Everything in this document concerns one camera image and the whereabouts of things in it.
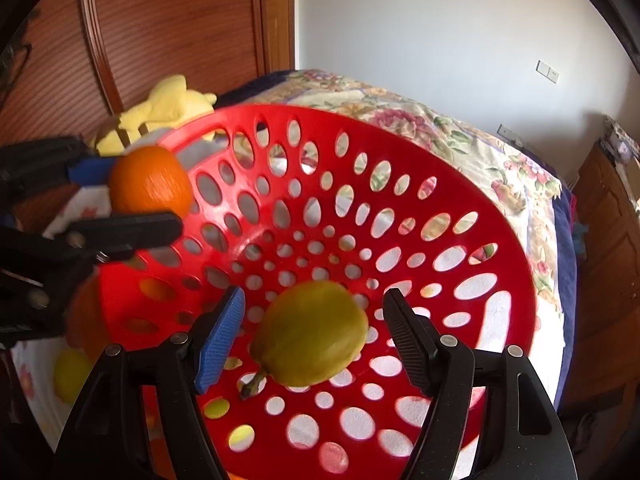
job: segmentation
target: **stuffed animal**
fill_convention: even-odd
[[[116,128],[98,137],[95,148],[103,156],[119,155],[125,148],[123,134],[132,143],[156,128],[177,128],[211,112],[216,99],[215,94],[187,90],[183,75],[169,76],[151,89],[146,101],[121,113]]]

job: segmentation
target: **orange fruit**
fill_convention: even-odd
[[[193,190],[175,155],[160,146],[143,146],[122,156],[109,175],[111,208],[116,213],[189,213]]]

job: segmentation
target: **red plastic basket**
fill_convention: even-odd
[[[535,296],[518,239],[454,168],[343,116],[238,106],[160,145],[184,157],[194,143],[225,136],[229,146],[189,170],[195,204],[182,238],[102,268],[113,339],[127,349],[156,345],[215,304],[227,284],[241,285],[246,319],[230,354],[238,360],[199,399],[203,407],[217,399],[215,415],[224,413],[205,420],[225,468],[249,480],[398,478],[428,401],[401,370],[383,292],[398,286],[417,313],[469,346],[491,340],[487,349],[516,344],[528,353]],[[238,400],[238,381],[257,370],[247,348],[264,309],[292,282],[311,279],[344,284],[366,308],[361,355],[326,383],[293,391],[269,380]],[[470,410],[465,444],[478,435],[481,405]]]

